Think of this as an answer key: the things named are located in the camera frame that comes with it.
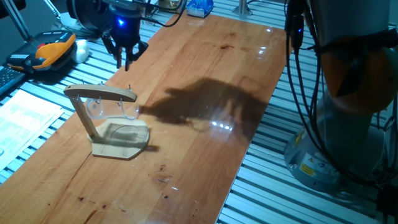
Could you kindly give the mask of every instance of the keyboard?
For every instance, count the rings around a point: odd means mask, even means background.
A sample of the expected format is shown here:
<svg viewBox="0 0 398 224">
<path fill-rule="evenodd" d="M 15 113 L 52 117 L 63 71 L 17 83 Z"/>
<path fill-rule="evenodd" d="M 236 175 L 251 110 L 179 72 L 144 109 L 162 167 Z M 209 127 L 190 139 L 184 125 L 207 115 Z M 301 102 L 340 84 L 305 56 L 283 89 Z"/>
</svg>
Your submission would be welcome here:
<svg viewBox="0 0 398 224">
<path fill-rule="evenodd" d="M 0 95 L 19 82 L 24 76 L 24 73 L 13 70 L 6 63 L 0 66 Z"/>
</svg>

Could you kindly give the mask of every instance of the wooden base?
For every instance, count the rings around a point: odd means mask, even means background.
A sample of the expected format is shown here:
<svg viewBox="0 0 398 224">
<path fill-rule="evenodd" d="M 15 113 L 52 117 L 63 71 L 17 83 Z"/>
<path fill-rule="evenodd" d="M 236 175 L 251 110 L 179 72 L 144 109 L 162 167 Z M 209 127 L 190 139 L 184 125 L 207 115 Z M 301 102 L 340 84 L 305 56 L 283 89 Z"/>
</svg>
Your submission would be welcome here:
<svg viewBox="0 0 398 224">
<path fill-rule="evenodd" d="M 111 118 L 98 126 L 99 138 L 88 139 L 93 145 L 93 156 L 132 159 L 148 144 L 149 130 L 144 121 Z"/>
</svg>

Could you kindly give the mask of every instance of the wooden board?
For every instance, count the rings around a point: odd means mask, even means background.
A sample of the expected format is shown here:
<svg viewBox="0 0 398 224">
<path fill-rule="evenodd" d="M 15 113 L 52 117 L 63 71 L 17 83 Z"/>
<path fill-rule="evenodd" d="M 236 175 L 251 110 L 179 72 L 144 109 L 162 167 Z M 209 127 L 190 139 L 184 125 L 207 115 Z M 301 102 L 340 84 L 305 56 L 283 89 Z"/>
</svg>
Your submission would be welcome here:
<svg viewBox="0 0 398 224">
<path fill-rule="evenodd" d="M 280 29 L 183 16 L 107 82 L 137 93 L 149 146 L 93 157 L 74 114 L 0 186 L 0 223 L 214 223 L 284 66 Z"/>
</svg>

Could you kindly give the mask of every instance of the white object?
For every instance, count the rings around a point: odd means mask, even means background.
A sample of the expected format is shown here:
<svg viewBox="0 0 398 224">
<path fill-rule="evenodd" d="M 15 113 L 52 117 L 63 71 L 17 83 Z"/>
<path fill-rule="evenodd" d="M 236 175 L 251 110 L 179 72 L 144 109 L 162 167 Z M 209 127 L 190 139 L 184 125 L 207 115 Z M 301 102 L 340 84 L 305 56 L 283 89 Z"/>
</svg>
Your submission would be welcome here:
<svg viewBox="0 0 398 224">
<path fill-rule="evenodd" d="M 90 47 L 86 40 L 76 41 L 76 50 L 72 53 L 72 60 L 76 63 L 83 63 L 87 60 L 90 53 Z"/>
<path fill-rule="evenodd" d="M 63 111 L 53 103 L 19 90 L 0 108 L 0 170 L 3 170 Z"/>
</svg>

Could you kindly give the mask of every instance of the black cable bundle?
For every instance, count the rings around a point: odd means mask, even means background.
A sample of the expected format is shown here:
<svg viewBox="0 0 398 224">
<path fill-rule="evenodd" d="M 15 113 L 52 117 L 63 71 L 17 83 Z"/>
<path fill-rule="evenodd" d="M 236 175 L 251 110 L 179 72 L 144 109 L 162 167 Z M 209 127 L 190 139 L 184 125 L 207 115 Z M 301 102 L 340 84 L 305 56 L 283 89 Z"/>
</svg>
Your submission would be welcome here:
<svg viewBox="0 0 398 224">
<path fill-rule="evenodd" d="M 366 180 L 366 179 L 359 177 L 356 174 L 352 173 L 351 171 L 344 168 L 343 166 L 339 165 L 339 163 L 337 163 L 334 160 L 334 158 L 332 158 L 331 154 L 327 151 L 325 143 L 323 142 L 323 139 L 320 136 L 320 132 L 318 129 L 318 124 L 317 124 L 317 101 L 318 101 L 318 90 L 319 90 L 318 87 L 319 87 L 319 82 L 320 82 L 320 77 L 321 77 L 322 62 L 321 62 L 321 53 L 319 51 L 320 45 L 318 42 L 313 17 L 310 12 L 310 8 L 305 0 L 290 0 L 287 5 L 287 12 L 285 13 L 285 15 L 286 15 L 285 31 L 286 31 L 287 75 L 289 78 L 290 87 L 292 89 L 293 98 L 294 98 L 298 113 L 300 115 L 300 119 L 302 120 L 304 128 L 305 128 L 309 138 L 311 139 L 312 143 L 325 156 L 325 158 L 329 161 L 329 163 L 341 175 L 345 176 L 350 181 L 353 181 L 360 185 L 370 185 L 373 187 L 388 183 L 396 175 L 398 175 L 398 173 L 389 172 L 390 169 L 387 169 L 376 180 Z M 300 62 L 299 62 L 299 51 L 301 49 L 302 41 L 303 41 L 303 30 L 304 30 L 303 18 L 304 17 L 307 21 L 308 28 L 310 30 L 310 33 L 311 33 L 314 43 L 315 43 L 315 45 L 313 47 L 311 47 L 311 49 L 314 49 L 316 56 L 317 56 L 317 77 L 316 77 L 315 88 L 314 88 L 314 92 L 312 95 L 310 107 L 308 107 L 307 99 L 305 97 L 304 86 L 303 86 L 303 81 L 302 81 L 302 74 L 301 74 L 301 70 L 300 70 Z M 296 67 L 297 67 L 297 75 L 298 75 L 298 80 L 299 80 L 299 85 L 300 85 L 300 91 L 302 92 L 303 104 L 304 104 L 305 110 L 308 114 L 308 124 L 307 124 L 307 122 L 304 118 L 304 115 L 302 113 L 302 110 L 301 110 L 301 107 L 300 107 L 300 104 L 299 104 L 299 101 L 297 99 L 297 95 L 295 92 L 294 84 L 292 81 L 292 74 L 291 74 L 291 70 L 290 70 L 290 50 L 289 50 L 290 49 L 290 39 L 291 39 L 292 47 L 294 49 L 294 55 L 295 55 L 295 61 L 296 61 Z M 397 100 L 394 100 L 394 116 L 395 117 L 397 116 L 396 106 L 397 106 Z M 393 122 L 395 122 L 393 125 L 393 126 L 395 126 L 394 128 L 397 128 L 397 120 L 395 119 Z"/>
</svg>

